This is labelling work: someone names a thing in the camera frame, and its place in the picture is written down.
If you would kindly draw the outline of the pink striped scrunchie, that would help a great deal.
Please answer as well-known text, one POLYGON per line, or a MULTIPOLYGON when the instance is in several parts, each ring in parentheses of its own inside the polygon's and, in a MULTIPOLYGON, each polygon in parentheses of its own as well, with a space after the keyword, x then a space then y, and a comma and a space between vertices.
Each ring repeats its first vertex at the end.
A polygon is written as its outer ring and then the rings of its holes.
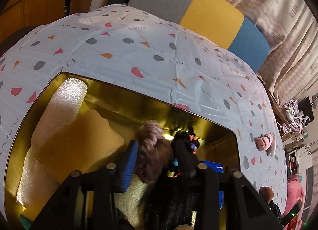
POLYGON ((152 120, 142 125, 136 133, 139 153, 135 174, 145 184, 155 183, 163 168, 173 157, 171 142, 163 136, 159 124, 152 120))

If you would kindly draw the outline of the green yellow scouring sponge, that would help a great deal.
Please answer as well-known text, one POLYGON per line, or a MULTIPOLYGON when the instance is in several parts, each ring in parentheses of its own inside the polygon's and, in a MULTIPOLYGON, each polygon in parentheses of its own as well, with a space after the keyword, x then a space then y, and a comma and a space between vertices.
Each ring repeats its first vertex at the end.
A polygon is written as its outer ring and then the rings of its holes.
POLYGON ((202 160, 201 161, 204 165, 206 165, 212 173, 213 176, 213 183, 217 184, 218 186, 218 208, 221 210, 224 204, 224 191, 219 187, 219 175, 225 173, 225 166, 221 163, 202 160))

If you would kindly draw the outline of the black hair piece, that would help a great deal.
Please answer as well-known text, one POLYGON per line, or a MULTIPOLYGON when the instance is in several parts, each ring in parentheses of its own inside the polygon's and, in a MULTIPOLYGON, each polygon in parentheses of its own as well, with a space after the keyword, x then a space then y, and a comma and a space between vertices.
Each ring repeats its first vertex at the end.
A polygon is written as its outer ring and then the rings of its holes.
MULTIPOLYGON (((188 151, 196 155, 200 143, 192 127, 188 130, 179 130, 174 138, 183 140, 188 151)), ((172 160, 144 195, 144 229, 176 229, 184 225, 192 226, 192 211, 197 195, 195 176, 174 177, 171 170, 172 160)))

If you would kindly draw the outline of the yellow sponge block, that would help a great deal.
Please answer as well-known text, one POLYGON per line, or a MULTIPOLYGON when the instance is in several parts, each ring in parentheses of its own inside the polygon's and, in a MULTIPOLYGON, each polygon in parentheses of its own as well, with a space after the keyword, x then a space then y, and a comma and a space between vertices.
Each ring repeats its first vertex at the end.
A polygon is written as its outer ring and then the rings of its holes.
MULTIPOLYGON (((90 109, 50 137, 35 156, 60 186, 72 171, 96 171, 125 149, 122 136, 90 109)), ((27 206, 23 216, 35 220, 45 204, 27 206)))

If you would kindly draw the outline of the white towel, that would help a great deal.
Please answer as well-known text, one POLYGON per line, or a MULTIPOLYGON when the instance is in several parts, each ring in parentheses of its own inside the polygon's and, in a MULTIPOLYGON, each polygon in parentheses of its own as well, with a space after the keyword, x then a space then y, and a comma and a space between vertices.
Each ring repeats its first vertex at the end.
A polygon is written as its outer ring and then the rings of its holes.
POLYGON ((77 79, 68 78, 55 91, 31 136, 31 148, 26 154, 23 172, 17 191, 17 201, 23 206, 46 203, 59 187, 36 158, 35 152, 55 133, 75 120, 87 85, 77 79))

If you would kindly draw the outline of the brown makeup sponge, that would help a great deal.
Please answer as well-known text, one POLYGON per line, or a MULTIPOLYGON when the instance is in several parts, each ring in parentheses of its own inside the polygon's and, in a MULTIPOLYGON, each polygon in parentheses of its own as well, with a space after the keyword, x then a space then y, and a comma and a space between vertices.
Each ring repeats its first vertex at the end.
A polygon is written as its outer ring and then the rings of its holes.
POLYGON ((263 199, 269 204, 274 198, 274 192, 270 187, 261 187, 259 194, 263 197, 263 199))

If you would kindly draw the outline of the white foam sponge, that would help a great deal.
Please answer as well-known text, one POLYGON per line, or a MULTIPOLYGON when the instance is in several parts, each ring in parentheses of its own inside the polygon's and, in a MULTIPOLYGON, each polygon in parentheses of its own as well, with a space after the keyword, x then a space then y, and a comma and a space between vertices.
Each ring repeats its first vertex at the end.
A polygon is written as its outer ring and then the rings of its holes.
POLYGON ((275 136, 273 136, 273 141, 272 141, 268 151, 269 151, 270 157, 274 157, 275 156, 275 152, 276 152, 276 137, 275 136))

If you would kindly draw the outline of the pink towel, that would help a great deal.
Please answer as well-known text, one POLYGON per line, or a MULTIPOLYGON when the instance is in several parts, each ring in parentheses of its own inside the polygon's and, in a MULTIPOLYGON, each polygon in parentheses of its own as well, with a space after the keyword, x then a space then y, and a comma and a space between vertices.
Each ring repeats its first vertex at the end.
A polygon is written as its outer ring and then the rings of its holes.
POLYGON ((271 134, 264 134, 255 138, 255 144, 259 151, 268 150, 273 143, 273 136, 271 134))

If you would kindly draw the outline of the pink blanket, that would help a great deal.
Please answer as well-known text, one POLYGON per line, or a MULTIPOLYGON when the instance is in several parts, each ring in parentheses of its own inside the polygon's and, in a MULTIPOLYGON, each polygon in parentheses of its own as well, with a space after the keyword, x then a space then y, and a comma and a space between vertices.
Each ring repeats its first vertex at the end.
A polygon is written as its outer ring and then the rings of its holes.
MULTIPOLYGON (((304 191, 300 184, 300 177, 298 175, 292 175, 287 179, 287 200, 283 216, 286 216, 299 200, 301 200, 301 203, 303 204, 304 191)), ((300 216, 301 212, 302 210, 295 215, 284 229, 300 229, 302 223, 300 216)))

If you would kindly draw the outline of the gold metal tin box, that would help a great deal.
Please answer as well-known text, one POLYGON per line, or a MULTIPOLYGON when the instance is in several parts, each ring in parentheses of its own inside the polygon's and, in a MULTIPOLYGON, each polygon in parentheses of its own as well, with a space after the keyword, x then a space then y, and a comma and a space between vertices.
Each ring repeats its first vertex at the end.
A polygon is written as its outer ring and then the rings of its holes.
MULTIPOLYGON (((37 95, 14 137, 4 183, 4 208, 7 221, 14 229, 23 228, 20 215, 25 208, 17 200, 17 192, 32 134, 55 91, 71 77, 70 73, 60 73, 49 82, 37 95)), ((80 77, 80 80, 88 87, 80 113, 91 109, 98 112, 90 127, 91 137, 97 141, 96 145, 89 146, 95 153, 90 170, 114 162, 117 155, 126 150, 139 127, 150 120, 157 121, 163 132, 171 136, 179 130, 193 128, 200 144, 197 152, 200 160, 220 163, 227 172, 240 169, 237 139, 231 130, 179 105, 95 79, 80 77)))

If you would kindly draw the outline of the floral clothes pile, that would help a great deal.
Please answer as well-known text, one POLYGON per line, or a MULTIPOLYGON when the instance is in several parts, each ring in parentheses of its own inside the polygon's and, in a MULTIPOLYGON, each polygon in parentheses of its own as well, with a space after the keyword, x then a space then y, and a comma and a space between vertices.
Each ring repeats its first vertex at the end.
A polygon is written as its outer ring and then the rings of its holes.
POLYGON ((290 100, 286 102, 283 107, 285 112, 287 123, 283 123, 282 131, 285 134, 289 133, 301 133, 303 129, 302 116, 299 114, 297 100, 290 100))

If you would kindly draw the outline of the patterned white tablecloth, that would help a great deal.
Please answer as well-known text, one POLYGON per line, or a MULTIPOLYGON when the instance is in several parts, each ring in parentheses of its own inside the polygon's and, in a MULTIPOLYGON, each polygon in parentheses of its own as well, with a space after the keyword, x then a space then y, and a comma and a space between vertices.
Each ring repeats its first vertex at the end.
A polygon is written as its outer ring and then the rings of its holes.
POLYGON ((1 57, 1 167, 31 104, 71 72, 179 105, 232 130, 240 167, 255 188, 287 200, 285 153, 269 97, 240 58, 201 35, 129 6, 110 5, 39 26, 1 57), (276 137, 276 152, 255 138, 276 137))

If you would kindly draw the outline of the grey yellow blue chair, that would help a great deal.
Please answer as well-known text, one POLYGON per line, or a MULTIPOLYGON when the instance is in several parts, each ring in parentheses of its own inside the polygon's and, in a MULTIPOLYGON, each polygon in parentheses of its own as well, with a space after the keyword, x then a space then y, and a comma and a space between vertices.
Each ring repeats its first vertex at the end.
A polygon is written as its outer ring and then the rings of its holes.
POLYGON ((226 0, 130 0, 128 4, 209 39, 254 72, 269 54, 270 46, 260 30, 226 0))

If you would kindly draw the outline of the beige patterned curtain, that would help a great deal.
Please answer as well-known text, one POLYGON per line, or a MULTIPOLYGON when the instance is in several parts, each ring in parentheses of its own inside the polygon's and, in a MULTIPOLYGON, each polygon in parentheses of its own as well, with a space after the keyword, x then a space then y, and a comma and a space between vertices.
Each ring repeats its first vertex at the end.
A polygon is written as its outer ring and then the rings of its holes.
POLYGON ((265 36, 258 73, 276 101, 299 98, 317 78, 317 20, 304 0, 227 0, 265 36))

